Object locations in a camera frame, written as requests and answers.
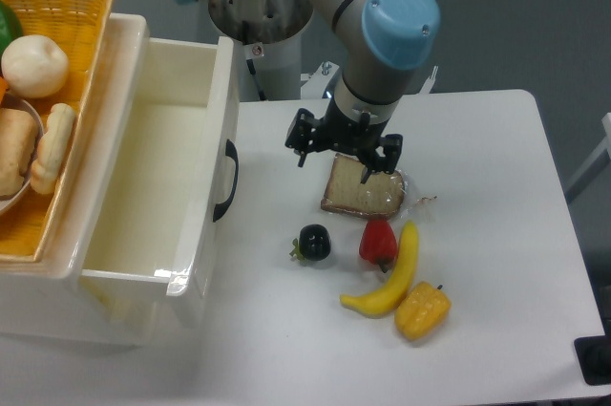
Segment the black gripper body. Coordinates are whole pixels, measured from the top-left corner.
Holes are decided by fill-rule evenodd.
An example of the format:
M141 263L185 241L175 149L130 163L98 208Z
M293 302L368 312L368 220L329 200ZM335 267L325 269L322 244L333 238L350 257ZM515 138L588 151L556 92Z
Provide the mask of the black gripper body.
M285 146L320 153L332 150L353 156L372 172L393 172L401 157L403 136L384 133L399 101L369 103L356 96L335 95L324 115L316 118L306 108L297 111L285 139Z

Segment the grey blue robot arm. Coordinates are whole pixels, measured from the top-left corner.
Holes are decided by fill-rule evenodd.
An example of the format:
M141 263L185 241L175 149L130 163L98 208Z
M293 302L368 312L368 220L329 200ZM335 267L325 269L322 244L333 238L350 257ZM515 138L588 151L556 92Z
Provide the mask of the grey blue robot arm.
M200 0L176 0L188 4ZM333 150L358 159L363 176L392 173L403 139L386 134L413 71L431 52L440 26L435 0L208 0L224 35L253 57L296 36L313 14L323 17L348 50L348 62L325 114L300 110L286 146L301 159Z

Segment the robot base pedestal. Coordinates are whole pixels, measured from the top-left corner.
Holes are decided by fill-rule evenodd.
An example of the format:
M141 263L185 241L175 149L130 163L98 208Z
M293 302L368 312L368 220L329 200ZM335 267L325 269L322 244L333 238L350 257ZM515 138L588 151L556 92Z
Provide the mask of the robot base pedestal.
M313 8L306 0L208 0L219 33L242 44L246 71L261 100L297 99L302 36Z

